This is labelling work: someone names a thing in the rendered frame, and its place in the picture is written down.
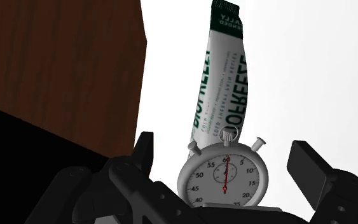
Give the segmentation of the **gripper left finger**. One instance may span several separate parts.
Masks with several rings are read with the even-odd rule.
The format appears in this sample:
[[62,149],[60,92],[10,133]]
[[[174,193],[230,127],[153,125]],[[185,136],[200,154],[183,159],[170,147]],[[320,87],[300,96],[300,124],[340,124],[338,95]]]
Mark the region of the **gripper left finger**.
[[153,133],[142,132],[130,156],[110,158],[93,173],[87,167],[60,170],[25,224],[95,224],[114,216],[117,224],[207,224],[149,173]]

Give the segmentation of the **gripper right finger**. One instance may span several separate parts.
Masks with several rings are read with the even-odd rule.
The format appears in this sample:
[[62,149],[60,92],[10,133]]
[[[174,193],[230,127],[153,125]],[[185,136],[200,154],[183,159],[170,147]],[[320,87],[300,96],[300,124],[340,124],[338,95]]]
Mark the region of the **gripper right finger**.
[[310,224],[358,224],[358,176],[331,167],[306,141],[293,141],[287,171],[315,211]]

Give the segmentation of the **silver stopwatch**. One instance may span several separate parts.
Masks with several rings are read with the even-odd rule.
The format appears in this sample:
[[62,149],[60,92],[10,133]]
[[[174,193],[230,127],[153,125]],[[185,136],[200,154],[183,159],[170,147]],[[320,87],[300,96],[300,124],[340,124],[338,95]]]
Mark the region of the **silver stopwatch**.
[[190,207],[257,206],[268,188],[269,176],[258,150],[266,142],[260,137],[252,146],[236,143],[237,135],[223,127],[220,142],[199,148],[188,145],[190,157],[178,180],[179,197]]

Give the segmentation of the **brown wooden cabinet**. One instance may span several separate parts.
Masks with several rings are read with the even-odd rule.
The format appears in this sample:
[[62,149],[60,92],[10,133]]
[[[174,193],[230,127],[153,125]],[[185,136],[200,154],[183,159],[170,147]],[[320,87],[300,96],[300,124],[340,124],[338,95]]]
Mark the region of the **brown wooden cabinet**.
[[146,46],[141,0],[0,0],[0,110],[129,155]]

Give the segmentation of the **white and green tube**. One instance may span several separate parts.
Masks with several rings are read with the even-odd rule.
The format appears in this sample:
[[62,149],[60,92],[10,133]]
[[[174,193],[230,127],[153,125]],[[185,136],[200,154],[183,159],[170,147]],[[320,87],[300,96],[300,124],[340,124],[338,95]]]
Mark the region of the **white and green tube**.
[[191,142],[200,149],[221,141],[222,128],[238,141],[247,110],[248,77],[240,7],[213,0],[210,30]]

